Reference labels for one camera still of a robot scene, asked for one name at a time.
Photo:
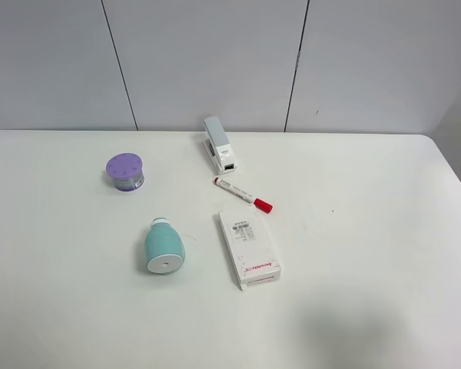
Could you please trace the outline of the white grey stapler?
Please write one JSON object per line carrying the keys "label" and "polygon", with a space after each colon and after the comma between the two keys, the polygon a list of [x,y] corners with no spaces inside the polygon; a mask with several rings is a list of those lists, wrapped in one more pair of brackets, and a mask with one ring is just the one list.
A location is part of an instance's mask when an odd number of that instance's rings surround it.
{"label": "white grey stapler", "polygon": [[204,128],[206,138],[203,145],[217,174],[225,175],[235,171],[237,160],[220,119],[216,116],[205,118]]}

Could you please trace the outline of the purple lidded round container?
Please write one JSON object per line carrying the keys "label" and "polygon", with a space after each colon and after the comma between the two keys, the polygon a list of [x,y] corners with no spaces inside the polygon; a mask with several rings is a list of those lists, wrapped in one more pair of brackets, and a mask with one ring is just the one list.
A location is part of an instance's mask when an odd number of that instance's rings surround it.
{"label": "purple lidded round container", "polygon": [[112,157],[105,170],[119,191],[134,191],[144,183],[143,162],[134,153],[120,153]]}

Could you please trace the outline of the white cardboard box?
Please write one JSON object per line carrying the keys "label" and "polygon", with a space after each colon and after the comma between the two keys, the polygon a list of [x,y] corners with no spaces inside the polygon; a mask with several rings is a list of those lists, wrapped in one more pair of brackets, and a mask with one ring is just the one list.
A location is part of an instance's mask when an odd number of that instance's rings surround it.
{"label": "white cardboard box", "polygon": [[266,222],[253,206],[218,213],[239,288],[277,281],[281,266]]}

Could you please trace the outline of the teal electric pencil sharpener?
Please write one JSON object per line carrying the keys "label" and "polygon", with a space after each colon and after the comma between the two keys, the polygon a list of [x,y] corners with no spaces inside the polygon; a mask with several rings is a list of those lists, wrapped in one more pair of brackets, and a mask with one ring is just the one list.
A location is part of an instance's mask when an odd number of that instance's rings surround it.
{"label": "teal electric pencil sharpener", "polygon": [[147,269],[154,274],[171,274],[181,268],[185,260],[184,243],[171,223],[163,217],[155,218],[144,241]]}

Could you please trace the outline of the red white marker pen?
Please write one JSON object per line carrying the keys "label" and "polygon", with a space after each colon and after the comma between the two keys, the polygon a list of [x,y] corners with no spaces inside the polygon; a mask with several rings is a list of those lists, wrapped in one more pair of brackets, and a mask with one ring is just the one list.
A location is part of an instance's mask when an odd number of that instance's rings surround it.
{"label": "red white marker pen", "polygon": [[225,181],[222,178],[216,177],[213,180],[213,183],[221,189],[231,193],[232,195],[238,197],[239,199],[246,201],[248,204],[254,205],[257,209],[261,210],[262,212],[269,214],[273,210],[273,205],[265,202],[264,200],[254,197],[253,195],[247,193],[246,191],[242,190],[241,188],[231,184],[228,181]]}

